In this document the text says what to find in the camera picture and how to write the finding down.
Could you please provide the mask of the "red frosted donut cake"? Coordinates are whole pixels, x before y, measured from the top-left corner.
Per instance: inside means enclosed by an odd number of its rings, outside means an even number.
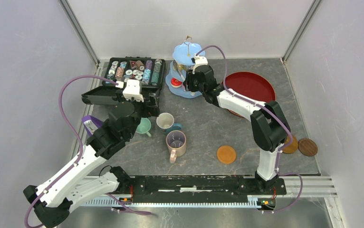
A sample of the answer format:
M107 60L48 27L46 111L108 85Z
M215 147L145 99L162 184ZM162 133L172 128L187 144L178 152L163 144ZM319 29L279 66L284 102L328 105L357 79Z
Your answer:
M171 82L171 86L174 87L174 88L179 88L179 87L181 87L183 85L183 82L177 80L174 77L171 79L170 82Z

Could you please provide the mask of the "blue three-tier cake stand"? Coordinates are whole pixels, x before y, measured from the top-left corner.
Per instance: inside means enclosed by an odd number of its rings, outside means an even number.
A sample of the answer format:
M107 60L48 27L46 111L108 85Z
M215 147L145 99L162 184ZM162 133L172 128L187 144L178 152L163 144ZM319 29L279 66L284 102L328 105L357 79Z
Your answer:
M200 92L187 91L183 82L187 79L187 71L192 69L194 63L192 58L202 49L197 43L192 43L192 38L187 36L184 42L174 48L173 61L170 63L170 70L165 78L169 90L174 95L183 98L196 98L201 96Z

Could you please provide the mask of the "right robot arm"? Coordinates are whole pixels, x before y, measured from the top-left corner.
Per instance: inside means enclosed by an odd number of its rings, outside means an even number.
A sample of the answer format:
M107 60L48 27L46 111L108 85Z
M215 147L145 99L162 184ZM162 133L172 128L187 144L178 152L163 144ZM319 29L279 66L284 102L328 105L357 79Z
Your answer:
M278 179L278 162L284 143L291 137L280 105L276 101L253 100L228 88L226 82L218 83L209 65L189 69L183 84L191 92L200 92L208 103L250 121L254 141L260 148L255 188L261 194L269 193Z

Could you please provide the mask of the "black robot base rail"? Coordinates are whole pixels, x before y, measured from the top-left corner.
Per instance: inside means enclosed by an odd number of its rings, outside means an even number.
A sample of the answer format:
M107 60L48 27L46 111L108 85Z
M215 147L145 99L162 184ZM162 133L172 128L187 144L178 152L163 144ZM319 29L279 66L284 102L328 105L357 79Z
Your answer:
M336 198L330 177L279 177L264 190L245 175L136 175L112 196L101 195L84 207L121 208L114 200L137 208L249 208L274 213L300 198Z

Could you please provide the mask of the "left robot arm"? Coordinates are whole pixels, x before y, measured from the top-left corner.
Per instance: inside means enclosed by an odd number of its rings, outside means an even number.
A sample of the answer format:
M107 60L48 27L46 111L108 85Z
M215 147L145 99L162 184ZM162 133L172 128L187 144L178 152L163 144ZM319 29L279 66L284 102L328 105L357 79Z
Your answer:
M158 116L147 108L140 93L124 92L123 97L87 141L80 138L79 152L60 171L46 182L27 186L23 194L30 203L26 213L34 211L41 226L54 228L85 202L103 194L125 193L130 189L130 177L119 166L103 176L80 185L92 170L109 160L126 146L143 117Z

